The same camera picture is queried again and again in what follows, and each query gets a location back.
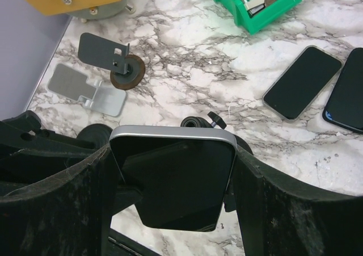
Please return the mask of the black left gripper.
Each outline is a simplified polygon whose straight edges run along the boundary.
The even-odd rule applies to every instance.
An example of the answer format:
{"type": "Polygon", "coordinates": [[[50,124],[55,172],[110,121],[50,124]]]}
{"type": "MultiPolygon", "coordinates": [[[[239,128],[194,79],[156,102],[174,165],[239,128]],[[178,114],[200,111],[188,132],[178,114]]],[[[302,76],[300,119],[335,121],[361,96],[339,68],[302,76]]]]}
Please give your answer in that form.
{"type": "Polygon", "coordinates": [[[1,181],[38,182],[96,152],[91,142],[43,129],[33,111],[1,121],[1,181]]]}

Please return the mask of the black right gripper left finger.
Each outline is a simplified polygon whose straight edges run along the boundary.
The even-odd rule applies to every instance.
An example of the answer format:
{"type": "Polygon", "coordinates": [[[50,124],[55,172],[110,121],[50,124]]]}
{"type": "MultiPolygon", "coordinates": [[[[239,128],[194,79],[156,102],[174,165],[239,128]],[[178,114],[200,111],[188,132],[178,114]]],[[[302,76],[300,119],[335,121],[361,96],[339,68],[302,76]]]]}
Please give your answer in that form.
{"type": "Polygon", "coordinates": [[[106,145],[1,196],[1,255],[105,255],[118,174],[106,145]]]}

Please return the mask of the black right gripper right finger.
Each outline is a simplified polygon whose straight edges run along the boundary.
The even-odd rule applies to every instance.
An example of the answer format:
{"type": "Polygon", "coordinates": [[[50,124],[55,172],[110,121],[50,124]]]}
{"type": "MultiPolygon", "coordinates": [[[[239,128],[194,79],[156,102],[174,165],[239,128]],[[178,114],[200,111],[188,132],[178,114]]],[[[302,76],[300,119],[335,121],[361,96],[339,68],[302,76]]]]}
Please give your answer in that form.
{"type": "Polygon", "coordinates": [[[312,186],[242,148],[233,190],[245,255],[362,255],[362,197],[312,186]]]}

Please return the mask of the silver folding phone stand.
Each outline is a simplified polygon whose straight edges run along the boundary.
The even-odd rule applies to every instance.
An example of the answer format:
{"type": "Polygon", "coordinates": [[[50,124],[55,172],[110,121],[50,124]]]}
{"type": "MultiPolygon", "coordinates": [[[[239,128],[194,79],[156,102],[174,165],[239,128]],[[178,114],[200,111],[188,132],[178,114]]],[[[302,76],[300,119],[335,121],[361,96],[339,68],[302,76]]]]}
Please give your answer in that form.
{"type": "Polygon", "coordinates": [[[88,83],[88,76],[64,64],[57,64],[48,83],[48,90],[81,102],[82,106],[108,116],[121,114],[126,101],[126,91],[96,80],[88,83]]]}

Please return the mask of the black phone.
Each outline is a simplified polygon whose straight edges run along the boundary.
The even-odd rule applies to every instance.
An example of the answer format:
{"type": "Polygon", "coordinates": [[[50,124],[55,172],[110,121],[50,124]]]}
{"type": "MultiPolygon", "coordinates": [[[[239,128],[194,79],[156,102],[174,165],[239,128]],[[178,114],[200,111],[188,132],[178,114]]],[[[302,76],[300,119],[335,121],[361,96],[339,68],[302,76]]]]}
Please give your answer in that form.
{"type": "Polygon", "coordinates": [[[323,110],[323,119],[362,134],[362,48],[349,54],[323,110]]]}
{"type": "Polygon", "coordinates": [[[121,179],[140,189],[136,210],[149,228],[211,232],[237,152],[228,131],[122,125],[109,144],[121,179]]]}

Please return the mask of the silver-edged phone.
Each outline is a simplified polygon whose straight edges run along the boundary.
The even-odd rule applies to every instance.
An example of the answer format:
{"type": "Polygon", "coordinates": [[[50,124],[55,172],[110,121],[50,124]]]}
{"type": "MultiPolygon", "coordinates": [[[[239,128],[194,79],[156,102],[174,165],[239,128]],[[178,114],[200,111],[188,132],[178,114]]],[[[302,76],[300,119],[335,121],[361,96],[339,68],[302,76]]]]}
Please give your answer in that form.
{"type": "Polygon", "coordinates": [[[265,92],[263,103],[286,121],[295,121],[342,68],[316,46],[306,47],[265,92]]]}

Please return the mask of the brown round-base phone stand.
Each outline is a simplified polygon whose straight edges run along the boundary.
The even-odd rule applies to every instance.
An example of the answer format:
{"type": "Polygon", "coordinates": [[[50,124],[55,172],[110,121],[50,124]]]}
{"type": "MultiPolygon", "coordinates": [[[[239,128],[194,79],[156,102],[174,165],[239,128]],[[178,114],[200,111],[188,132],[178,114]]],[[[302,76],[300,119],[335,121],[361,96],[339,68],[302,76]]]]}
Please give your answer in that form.
{"type": "Polygon", "coordinates": [[[145,63],[123,45],[85,32],[81,34],[78,58],[85,64],[110,71],[111,84],[120,90],[135,88],[144,78],[145,63]]]}

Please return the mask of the black tall phone stand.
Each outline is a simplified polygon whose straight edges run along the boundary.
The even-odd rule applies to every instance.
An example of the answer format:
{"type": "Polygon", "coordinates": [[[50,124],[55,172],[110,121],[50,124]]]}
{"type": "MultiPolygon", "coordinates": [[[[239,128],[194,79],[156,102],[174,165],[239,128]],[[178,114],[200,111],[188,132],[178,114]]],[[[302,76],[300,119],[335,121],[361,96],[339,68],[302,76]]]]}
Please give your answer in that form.
{"type": "MultiPolygon", "coordinates": [[[[221,118],[219,115],[217,115],[215,112],[210,111],[208,113],[208,117],[211,119],[211,122],[208,122],[202,117],[197,116],[189,116],[183,119],[180,126],[181,127],[195,127],[195,128],[214,128],[215,126],[219,126],[221,129],[225,129],[227,127],[227,124],[221,118]]],[[[253,155],[253,151],[242,138],[235,135],[235,138],[237,140],[237,144],[243,148],[244,150],[248,151],[250,154],[253,155]]]]}

